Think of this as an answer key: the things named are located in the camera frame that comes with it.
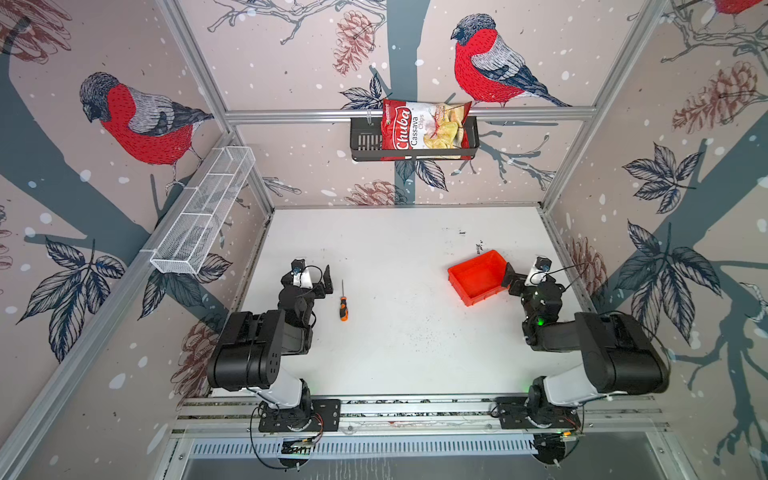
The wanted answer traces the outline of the orange black screwdriver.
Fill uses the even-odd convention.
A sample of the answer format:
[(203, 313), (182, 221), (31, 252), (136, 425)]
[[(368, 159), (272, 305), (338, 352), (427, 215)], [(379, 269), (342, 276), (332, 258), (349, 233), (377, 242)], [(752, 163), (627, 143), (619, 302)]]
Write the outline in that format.
[(342, 322), (346, 322), (349, 319), (348, 299), (345, 295), (345, 289), (342, 289), (340, 296), (339, 318)]

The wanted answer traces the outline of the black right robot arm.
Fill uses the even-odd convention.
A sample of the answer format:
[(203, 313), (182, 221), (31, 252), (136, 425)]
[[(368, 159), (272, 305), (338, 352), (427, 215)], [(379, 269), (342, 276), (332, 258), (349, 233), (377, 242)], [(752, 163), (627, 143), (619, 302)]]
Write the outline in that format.
[(504, 428), (518, 421), (537, 428), (578, 429), (578, 409), (611, 395), (663, 393), (670, 368), (643, 331), (643, 325), (623, 312), (577, 312), (561, 321), (566, 287), (550, 275), (551, 260), (539, 257), (527, 274), (505, 266), (502, 286), (520, 299), (525, 313), (521, 328), (535, 352), (578, 352), (581, 363), (556, 375), (540, 376), (529, 387), (523, 404), (497, 400)]

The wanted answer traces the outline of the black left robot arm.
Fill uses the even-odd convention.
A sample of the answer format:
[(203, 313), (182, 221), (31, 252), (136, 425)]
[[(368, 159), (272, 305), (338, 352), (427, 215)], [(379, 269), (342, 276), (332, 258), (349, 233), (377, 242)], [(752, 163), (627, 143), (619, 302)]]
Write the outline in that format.
[(208, 383), (255, 395), (261, 433), (336, 432), (340, 402), (313, 398), (308, 383), (281, 366), (285, 357), (309, 353), (314, 304), (334, 292), (331, 270), (296, 259), (280, 283), (276, 308), (229, 316), (207, 364)]

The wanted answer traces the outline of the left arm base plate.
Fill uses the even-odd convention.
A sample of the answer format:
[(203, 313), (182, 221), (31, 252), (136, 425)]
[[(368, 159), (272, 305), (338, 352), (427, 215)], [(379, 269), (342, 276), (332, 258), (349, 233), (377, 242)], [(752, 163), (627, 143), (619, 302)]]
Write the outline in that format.
[(336, 432), (341, 416), (339, 399), (315, 399), (290, 409), (272, 408), (262, 402), (256, 414), (259, 433)]

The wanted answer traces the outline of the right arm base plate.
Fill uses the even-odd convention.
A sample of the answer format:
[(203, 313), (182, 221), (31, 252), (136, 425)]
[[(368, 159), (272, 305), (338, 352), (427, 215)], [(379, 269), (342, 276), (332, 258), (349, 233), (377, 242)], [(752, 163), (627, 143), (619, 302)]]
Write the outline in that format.
[(502, 430), (580, 430), (582, 427), (577, 408), (547, 402), (535, 406), (523, 396), (497, 397), (490, 415), (499, 421)]

